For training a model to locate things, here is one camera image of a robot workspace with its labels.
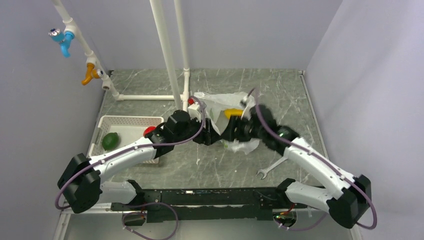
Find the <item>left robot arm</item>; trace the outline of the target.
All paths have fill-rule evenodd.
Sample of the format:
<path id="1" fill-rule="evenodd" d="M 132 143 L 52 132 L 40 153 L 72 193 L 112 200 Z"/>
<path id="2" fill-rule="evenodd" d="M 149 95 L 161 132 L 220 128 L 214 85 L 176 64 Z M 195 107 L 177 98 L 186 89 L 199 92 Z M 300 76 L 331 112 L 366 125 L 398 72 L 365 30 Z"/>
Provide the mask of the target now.
<path id="1" fill-rule="evenodd" d="M 106 195 L 101 185 L 113 175 L 142 161 L 157 159 L 176 145 L 193 141 L 210 146 L 220 139 L 210 118 L 190 117 L 188 112 L 176 110 L 167 121 L 127 146 L 93 157 L 83 153 L 73 156 L 58 180 L 58 195 L 64 196 L 67 208 L 75 214 L 83 213 Z"/>

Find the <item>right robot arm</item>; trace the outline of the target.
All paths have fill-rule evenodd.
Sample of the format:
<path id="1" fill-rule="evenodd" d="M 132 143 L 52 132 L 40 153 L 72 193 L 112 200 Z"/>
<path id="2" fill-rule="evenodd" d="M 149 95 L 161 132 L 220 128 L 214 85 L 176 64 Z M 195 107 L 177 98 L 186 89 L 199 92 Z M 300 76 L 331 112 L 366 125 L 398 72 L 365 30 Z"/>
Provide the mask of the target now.
<path id="1" fill-rule="evenodd" d="M 296 131 L 277 124 L 266 106 L 250 108 L 248 117 L 232 115 L 220 136 L 229 142 L 261 140 L 283 158 L 300 165 L 322 185 L 309 186 L 287 178 L 276 188 L 275 200 L 280 207 L 303 204 L 327 213 L 347 229 L 354 225 L 376 228 L 378 218 L 369 178 L 354 176 L 332 163 Z"/>

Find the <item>red fake fruit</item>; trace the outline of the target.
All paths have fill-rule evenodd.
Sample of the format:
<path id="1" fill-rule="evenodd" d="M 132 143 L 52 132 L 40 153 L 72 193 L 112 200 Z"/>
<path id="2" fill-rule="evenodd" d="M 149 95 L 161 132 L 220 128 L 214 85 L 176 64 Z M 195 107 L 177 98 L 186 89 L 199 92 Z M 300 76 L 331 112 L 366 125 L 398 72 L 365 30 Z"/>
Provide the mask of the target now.
<path id="1" fill-rule="evenodd" d="M 152 131 L 154 131 L 156 129 L 156 127 L 155 126 L 149 126 L 149 127 L 147 127 L 144 131 L 143 131 L 143 136 L 145 136 L 145 135 L 147 135 L 147 134 L 149 134 L 149 133 L 151 133 Z"/>

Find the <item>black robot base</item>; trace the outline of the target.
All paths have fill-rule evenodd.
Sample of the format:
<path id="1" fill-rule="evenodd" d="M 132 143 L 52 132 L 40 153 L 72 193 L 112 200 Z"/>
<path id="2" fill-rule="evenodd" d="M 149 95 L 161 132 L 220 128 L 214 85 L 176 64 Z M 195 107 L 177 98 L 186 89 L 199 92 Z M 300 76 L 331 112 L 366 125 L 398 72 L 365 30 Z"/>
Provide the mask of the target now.
<path id="1" fill-rule="evenodd" d="M 144 212 L 148 223 L 178 219 L 271 221 L 275 214 L 306 208 L 276 187 L 141 189 L 130 203 L 111 204 L 114 212 Z"/>

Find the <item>white plastic bag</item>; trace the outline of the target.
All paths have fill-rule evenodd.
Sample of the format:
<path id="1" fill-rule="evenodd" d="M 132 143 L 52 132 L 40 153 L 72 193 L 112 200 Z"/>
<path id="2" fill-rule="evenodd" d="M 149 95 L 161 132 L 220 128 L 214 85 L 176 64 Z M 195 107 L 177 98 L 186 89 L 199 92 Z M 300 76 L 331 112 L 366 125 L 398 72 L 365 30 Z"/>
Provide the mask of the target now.
<path id="1" fill-rule="evenodd" d="M 205 115 L 211 120 L 212 127 L 218 134 L 223 133 L 232 115 L 250 118 L 249 109 L 254 106 L 255 100 L 247 95 L 243 91 L 221 94 L 194 93 L 194 96 L 205 106 Z M 226 149 L 234 153 L 243 152 L 246 155 L 259 146 L 259 141 L 255 139 L 247 142 L 221 139 L 220 142 Z"/>

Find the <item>green fake fruit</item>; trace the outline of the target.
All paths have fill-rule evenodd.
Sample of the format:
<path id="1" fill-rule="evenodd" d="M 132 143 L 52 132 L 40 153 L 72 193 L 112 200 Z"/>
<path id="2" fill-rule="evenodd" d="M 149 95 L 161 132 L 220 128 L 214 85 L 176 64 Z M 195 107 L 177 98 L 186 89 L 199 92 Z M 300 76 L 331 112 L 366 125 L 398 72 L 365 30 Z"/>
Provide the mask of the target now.
<path id="1" fill-rule="evenodd" d="M 107 133 L 101 140 L 101 146 L 105 151 L 112 151 L 120 144 L 120 137 L 117 132 Z"/>

